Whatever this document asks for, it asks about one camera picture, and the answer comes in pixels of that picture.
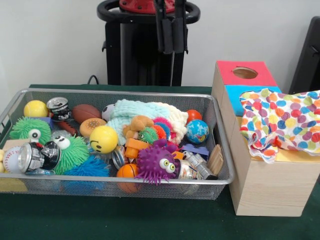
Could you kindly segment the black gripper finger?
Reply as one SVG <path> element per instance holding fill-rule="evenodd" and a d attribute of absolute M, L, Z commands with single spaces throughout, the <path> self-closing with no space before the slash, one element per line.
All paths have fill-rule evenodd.
<path fill-rule="evenodd" d="M 176 0 L 174 3 L 175 12 L 172 21 L 173 49 L 177 54 L 184 53 L 188 50 L 187 38 L 188 28 L 186 24 L 186 1 Z"/>
<path fill-rule="evenodd" d="M 157 30 L 158 51 L 166 55 L 173 52 L 173 36 L 171 21 L 166 15 L 164 0 L 155 0 L 155 19 Z"/>

